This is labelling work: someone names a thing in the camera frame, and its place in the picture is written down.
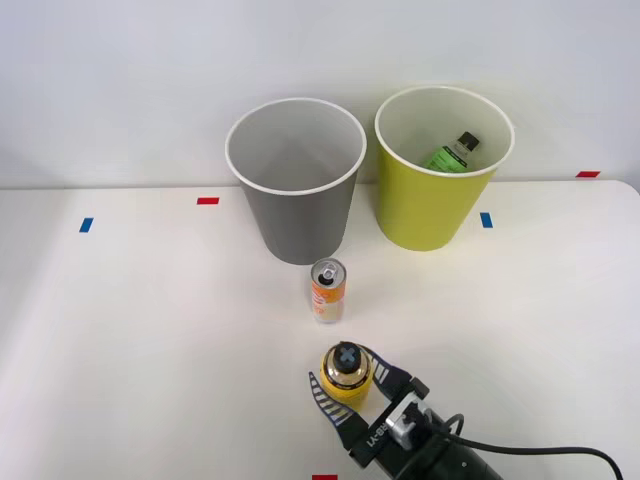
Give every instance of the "yellow paper cup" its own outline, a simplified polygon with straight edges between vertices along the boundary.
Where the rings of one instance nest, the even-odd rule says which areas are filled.
[[[513,150],[509,117],[477,93],[424,86],[395,94],[378,109],[379,197],[376,216],[384,234],[409,250],[446,245],[498,166]],[[418,166],[468,131],[480,140],[474,171],[441,173]]]

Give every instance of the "soda can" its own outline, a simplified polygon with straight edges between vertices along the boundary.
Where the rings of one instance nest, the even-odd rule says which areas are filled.
[[[369,354],[359,345],[340,342],[322,359],[320,381],[334,400],[358,410],[367,398],[373,366]]]
[[[347,270],[335,258],[323,258],[311,267],[313,316],[322,323],[334,323],[344,312]]]

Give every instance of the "cup rim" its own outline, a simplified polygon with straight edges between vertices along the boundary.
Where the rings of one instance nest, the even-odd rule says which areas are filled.
[[[405,160],[404,158],[402,158],[400,155],[398,155],[396,152],[393,151],[393,149],[391,147],[389,147],[389,145],[387,145],[387,142],[385,142],[384,138],[382,137],[382,134],[380,133],[380,117],[382,115],[382,112],[384,111],[385,107],[391,103],[392,101],[394,101],[396,98],[406,95],[408,93],[412,93],[415,92],[417,90],[438,90],[438,89],[442,89],[442,90],[453,90],[459,93],[463,93],[465,95],[469,95],[472,97],[477,98],[478,100],[481,100],[482,102],[486,103],[487,105],[489,105],[491,108],[493,108],[495,111],[498,112],[498,114],[502,117],[502,119],[505,121],[505,123],[507,124],[507,126],[509,127],[509,133],[511,134],[511,142],[509,144],[509,148],[507,149],[506,153],[502,156],[502,158],[500,160],[498,160],[497,162],[495,162],[494,164],[490,165],[489,167],[483,168],[482,170],[478,170],[476,172],[468,172],[468,173],[445,173],[445,172],[436,172],[434,170],[429,170],[428,168],[424,168],[424,167],[420,167],[414,163],[411,163],[407,160]],[[378,141],[380,142],[380,144],[382,145],[382,147],[396,160],[398,160],[400,163],[406,165],[407,167],[416,170],[420,173],[426,173],[428,175],[433,175],[436,177],[445,177],[445,178],[469,178],[469,177],[479,177],[480,175],[484,175],[486,173],[492,172],[495,169],[498,168],[498,166],[500,166],[511,154],[511,151],[513,150],[513,146],[515,144],[515,140],[516,140],[516,132],[515,129],[513,127],[513,123],[511,123],[511,120],[509,119],[509,117],[507,116],[506,113],[504,113],[502,111],[502,109],[500,107],[498,107],[495,103],[493,103],[491,100],[488,100],[487,98],[483,97],[482,95],[472,92],[471,90],[467,90],[466,88],[460,88],[460,87],[454,87],[451,85],[421,85],[419,87],[410,87],[404,90],[399,91],[398,93],[392,95],[391,97],[389,97],[388,99],[386,99],[384,101],[384,103],[382,105],[380,105],[380,108],[378,108],[378,112],[376,113],[376,119],[375,119],[375,131],[376,131],[376,137],[378,138]]]
[[[356,127],[358,128],[358,131],[360,132],[360,138],[362,140],[362,149],[360,151],[360,157],[353,164],[353,166],[349,169],[349,171],[347,173],[345,173],[341,177],[337,178],[336,180],[334,180],[334,181],[332,181],[330,183],[327,183],[325,185],[322,185],[320,187],[310,188],[310,189],[307,189],[307,190],[276,190],[276,189],[268,188],[268,187],[259,185],[259,184],[255,183],[255,182],[252,182],[251,180],[246,178],[244,175],[242,175],[236,169],[236,167],[233,165],[233,162],[231,161],[231,157],[229,155],[229,143],[231,141],[231,137],[233,136],[233,134],[235,133],[237,128],[240,126],[240,124],[242,124],[242,122],[244,122],[247,118],[249,118],[251,115],[253,115],[257,111],[262,110],[262,109],[267,108],[267,107],[270,107],[272,105],[276,105],[278,103],[285,103],[285,102],[320,103],[320,104],[326,105],[328,107],[335,108],[336,110],[338,110],[338,111],[342,112],[343,114],[345,114],[349,119],[351,119],[351,121],[356,125]],[[351,175],[353,175],[358,170],[358,168],[360,168],[360,165],[362,164],[362,161],[364,160],[364,156],[365,156],[366,152],[367,152],[367,136],[364,133],[364,128],[362,127],[362,124],[358,121],[358,119],[351,112],[349,112],[347,109],[341,107],[340,105],[336,105],[335,103],[331,103],[331,102],[328,102],[326,100],[320,100],[318,98],[311,98],[311,97],[282,98],[282,99],[273,100],[271,102],[264,103],[264,104],[254,108],[252,110],[249,110],[247,113],[245,113],[242,117],[240,117],[233,124],[233,126],[231,127],[231,130],[229,130],[229,133],[227,134],[227,138],[226,138],[226,140],[224,142],[224,154],[225,154],[225,157],[226,157],[226,160],[227,160],[227,165],[229,166],[229,168],[231,169],[233,174],[236,176],[236,178],[238,178],[238,180],[240,180],[241,182],[245,183],[246,185],[248,185],[248,186],[250,186],[252,188],[255,188],[256,190],[260,190],[261,192],[270,193],[272,195],[288,196],[288,197],[296,197],[296,196],[301,196],[301,195],[311,195],[311,194],[314,194],[314,193],[324,192],[325,190],[329,190],[330,188],[333,188],[336,185],[339,185],[339,184],[343,183],[349,177],[351,177]]]

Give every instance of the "can lid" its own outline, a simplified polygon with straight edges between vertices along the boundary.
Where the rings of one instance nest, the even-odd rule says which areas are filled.
[[[340,342],[333,352],[333,363],[341,373],[353,373],[360,368],[362,355],[360,347],[351,342]]]
[[[463,144],[470,152],[473,152],[473,149],[478,146],[480,140],[471,135],[469,132],[464,132],[462,136],[458,139],[458,142]]]
[[[323,258],[311,267],[311,281],[327,290],[339,288],[347,277],[347,271],[335,258]]]

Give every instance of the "bottle cap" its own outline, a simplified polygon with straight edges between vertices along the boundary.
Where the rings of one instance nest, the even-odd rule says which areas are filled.
[[[478,146],[478,144],[480,143],[480,140],[478,140],[476,137],[471,135],[469,132],[464,132],[462,136],[458,139],[458,142],[463,144],[465,147],[467,147],[467,150],[472,152],[473,149]]]
[[[362,361],[360,347],[351,342],[340,342],[333,352],[333,363],[341,373],[353,373]]]

